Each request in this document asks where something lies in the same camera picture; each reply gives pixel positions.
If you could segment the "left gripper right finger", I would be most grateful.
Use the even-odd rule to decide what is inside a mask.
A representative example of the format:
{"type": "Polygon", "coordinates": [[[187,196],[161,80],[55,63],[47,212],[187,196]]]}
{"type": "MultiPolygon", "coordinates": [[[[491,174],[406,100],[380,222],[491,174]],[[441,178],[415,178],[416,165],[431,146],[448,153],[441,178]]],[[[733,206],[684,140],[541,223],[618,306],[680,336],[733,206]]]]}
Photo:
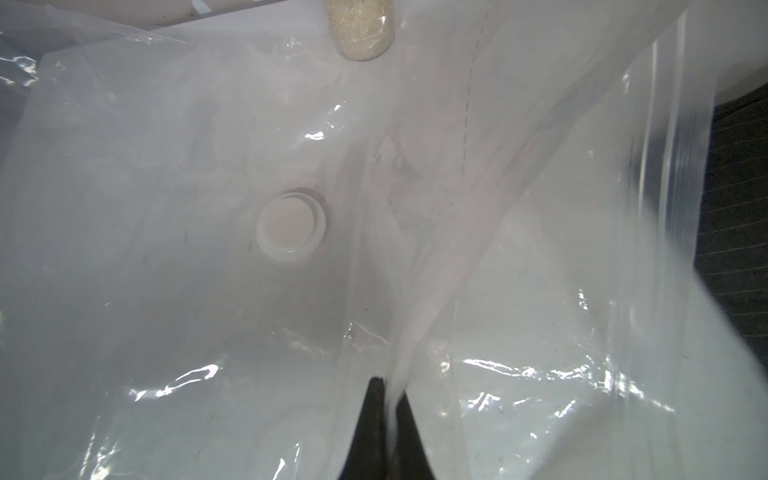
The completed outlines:
{"type": "Polygon", "coordinates": [[[404,393],[395,409],[394,452],[390,456],[389,478],[394,480],[435,480],[418,427],[404,393]]]}

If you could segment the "spice jar on table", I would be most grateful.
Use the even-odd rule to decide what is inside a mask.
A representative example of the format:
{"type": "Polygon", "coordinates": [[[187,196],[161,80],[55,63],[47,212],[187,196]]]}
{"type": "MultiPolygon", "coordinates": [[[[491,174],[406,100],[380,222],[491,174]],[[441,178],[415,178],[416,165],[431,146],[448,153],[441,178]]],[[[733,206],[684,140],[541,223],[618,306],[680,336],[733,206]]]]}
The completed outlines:
{"type": "Polygon", "coordinates": [[[348,60],[367,61],[384,53],[395,38],[391,0],[328,0],[330,33],[348,60]]]}

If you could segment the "dark grey pinstripe shirt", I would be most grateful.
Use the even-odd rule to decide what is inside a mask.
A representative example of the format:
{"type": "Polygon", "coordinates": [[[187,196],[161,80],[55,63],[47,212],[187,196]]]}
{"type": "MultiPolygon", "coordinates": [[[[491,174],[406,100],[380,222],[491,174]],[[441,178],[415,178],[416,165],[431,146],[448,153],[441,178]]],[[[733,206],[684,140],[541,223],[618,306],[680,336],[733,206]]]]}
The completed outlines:
{"type": "Polygon", "coordinates": [[[766,367],[766,85],[714,110],[694,266],[766,367]]]}

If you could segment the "white bag valve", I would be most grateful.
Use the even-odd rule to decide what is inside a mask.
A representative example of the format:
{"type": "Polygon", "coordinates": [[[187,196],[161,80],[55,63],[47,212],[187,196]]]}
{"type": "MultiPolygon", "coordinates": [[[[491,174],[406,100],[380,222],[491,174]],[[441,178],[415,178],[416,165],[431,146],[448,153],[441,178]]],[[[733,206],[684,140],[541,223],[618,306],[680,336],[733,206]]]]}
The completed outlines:
{"type": "Polygon", "coordinates": [[[325,211],[313,196],[290,191],[266,205],[257,222],[256,240],[272,260],[297,263],[319,247],[326,225],[325,211]]]}

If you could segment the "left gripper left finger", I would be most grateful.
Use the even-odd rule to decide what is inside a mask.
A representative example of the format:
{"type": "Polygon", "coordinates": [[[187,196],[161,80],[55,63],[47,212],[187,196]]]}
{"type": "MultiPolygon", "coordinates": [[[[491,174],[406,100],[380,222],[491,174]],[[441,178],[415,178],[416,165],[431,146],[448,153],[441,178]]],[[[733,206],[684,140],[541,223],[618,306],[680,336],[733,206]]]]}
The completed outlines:
{"type": "Polygon", "coordinates": [[[384,480],[387,478],[385,383],[369,380],[350,448],[339,480],[384,480]]]}

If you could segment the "clear plastic vacuum bag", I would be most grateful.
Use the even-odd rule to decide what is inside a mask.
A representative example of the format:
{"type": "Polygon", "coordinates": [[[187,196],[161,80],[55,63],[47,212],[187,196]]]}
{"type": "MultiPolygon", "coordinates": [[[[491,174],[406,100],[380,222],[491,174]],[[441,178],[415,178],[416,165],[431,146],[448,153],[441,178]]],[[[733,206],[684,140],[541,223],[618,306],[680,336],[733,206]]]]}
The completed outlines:
{"type": "Polygon", "coordinates": [[[767,380],[694,269],[757,1],[320,1],[141,30],[1,5],[1,475],[334,479],[368,380],[440,479],[763,479],[767,380]],[[256,240],[290,191],[307,259],[256,240]]]}

